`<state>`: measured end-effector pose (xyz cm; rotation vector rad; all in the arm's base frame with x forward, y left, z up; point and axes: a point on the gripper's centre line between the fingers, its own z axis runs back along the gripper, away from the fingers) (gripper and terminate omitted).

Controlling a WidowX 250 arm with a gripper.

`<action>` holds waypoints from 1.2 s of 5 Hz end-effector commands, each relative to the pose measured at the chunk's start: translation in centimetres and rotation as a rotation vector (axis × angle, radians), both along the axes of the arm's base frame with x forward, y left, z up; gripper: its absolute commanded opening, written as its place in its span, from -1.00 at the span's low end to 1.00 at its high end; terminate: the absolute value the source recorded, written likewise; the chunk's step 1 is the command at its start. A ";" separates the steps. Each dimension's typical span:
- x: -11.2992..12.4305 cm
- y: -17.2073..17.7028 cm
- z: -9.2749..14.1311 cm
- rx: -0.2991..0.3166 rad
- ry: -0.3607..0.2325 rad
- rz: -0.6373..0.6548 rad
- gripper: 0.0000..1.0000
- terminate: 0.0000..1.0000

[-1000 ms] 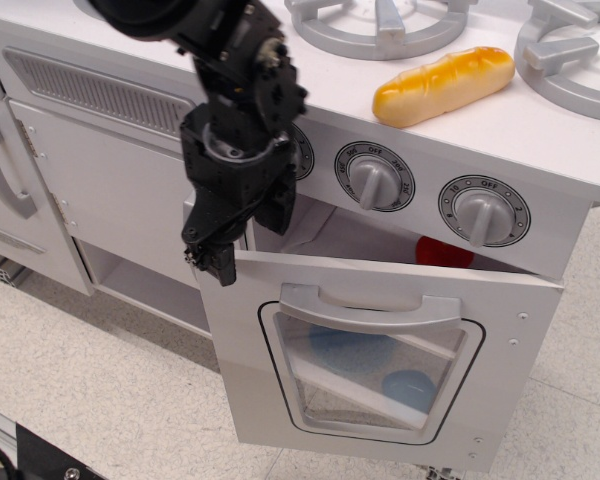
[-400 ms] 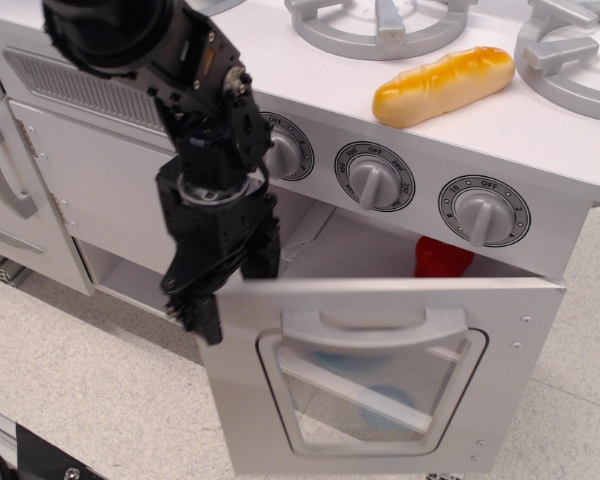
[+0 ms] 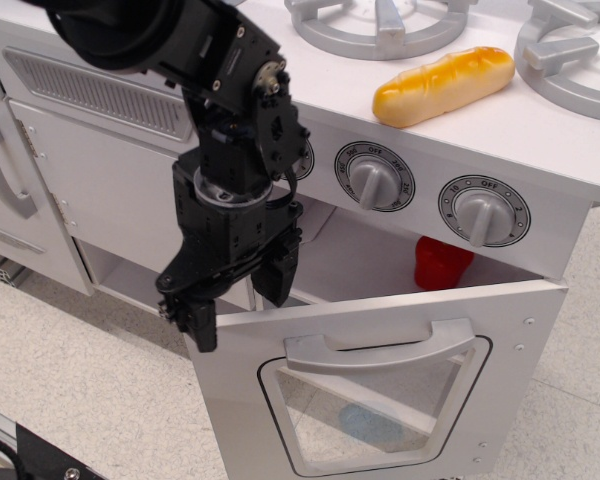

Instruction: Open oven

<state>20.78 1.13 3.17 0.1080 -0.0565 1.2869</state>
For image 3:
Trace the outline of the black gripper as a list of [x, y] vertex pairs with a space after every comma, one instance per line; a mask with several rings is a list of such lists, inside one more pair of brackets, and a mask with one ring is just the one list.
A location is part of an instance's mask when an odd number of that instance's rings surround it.
[[240, 280], [276, 307], [288, 299], [295, 278], [303, 206], [291, 190], [272, 200], [272, 183], [239, 197], [202, 175], [202, 155], [188, 152], [173, 165], [180, 250], [156, 280], [161, 316], [177, 320], [200, 353], [217, 348], [215, 300]]

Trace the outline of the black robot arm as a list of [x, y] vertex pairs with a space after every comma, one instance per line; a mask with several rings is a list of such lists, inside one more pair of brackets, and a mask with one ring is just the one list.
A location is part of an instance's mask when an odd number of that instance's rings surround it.
[[289, 294], [302, 215], [293, 167], [309, 131], [278, 44], [221, 1], [46, 1], [59, 36], [87, 63], [154, 71], [180, 86], [199, 144], [172, 172], [181, 248], [156, 286], [161, 315], [198, 350], [217, 346], [215, 301], [250, 278], [274, 305]]

